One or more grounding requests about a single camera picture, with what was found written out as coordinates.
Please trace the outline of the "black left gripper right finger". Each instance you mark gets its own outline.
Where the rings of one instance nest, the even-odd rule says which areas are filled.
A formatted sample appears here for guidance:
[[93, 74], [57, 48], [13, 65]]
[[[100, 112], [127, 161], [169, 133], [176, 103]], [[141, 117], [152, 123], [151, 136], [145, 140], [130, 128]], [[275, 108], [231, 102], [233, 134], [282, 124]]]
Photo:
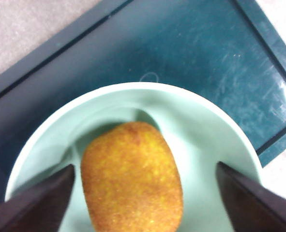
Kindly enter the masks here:
[[223, 162], [216, 178], [236, 232], [286, 232], [286, 199]]

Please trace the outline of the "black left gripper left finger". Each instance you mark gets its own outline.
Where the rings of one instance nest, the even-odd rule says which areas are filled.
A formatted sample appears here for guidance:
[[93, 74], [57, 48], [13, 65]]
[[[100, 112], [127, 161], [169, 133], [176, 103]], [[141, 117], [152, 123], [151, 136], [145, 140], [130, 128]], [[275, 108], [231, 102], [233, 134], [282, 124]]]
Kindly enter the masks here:
[[72, 164], [0, 204], [0, 232], [56, 232], [75, 181]]

